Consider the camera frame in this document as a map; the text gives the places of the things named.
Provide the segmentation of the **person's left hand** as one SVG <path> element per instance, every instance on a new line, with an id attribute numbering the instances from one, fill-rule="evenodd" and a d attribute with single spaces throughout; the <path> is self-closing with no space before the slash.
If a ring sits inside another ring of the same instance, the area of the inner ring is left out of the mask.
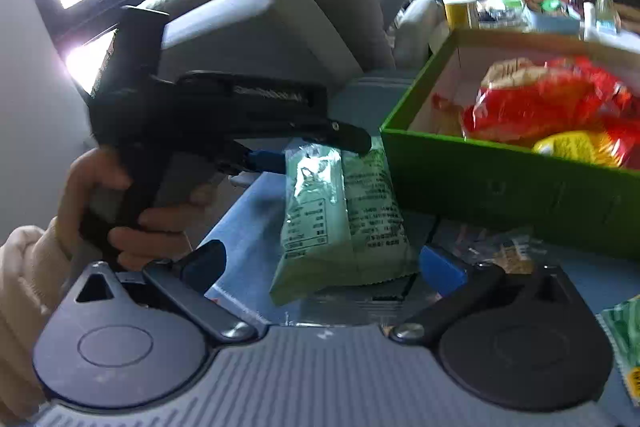
<path id="1" fill-rule="evenodd" d="M 80 253 L 80 221 L 99 187 L 125 191 L 131 179 L 111 148 L 95 148 L 78 157 L 70 166 L 63 196 L 58 205 L 55 237 L 64 253 Z M 216 196 L 216 186 L 205 183 L 185 202 L 144 210 L 135 229 L 117 227 L 108 233 L 108 243 L 119 251 L 118 262 L 128 270 L 139 270 L 154 259 L 176 260 L 191 250 L 186 236 L 197 225 Z"/>

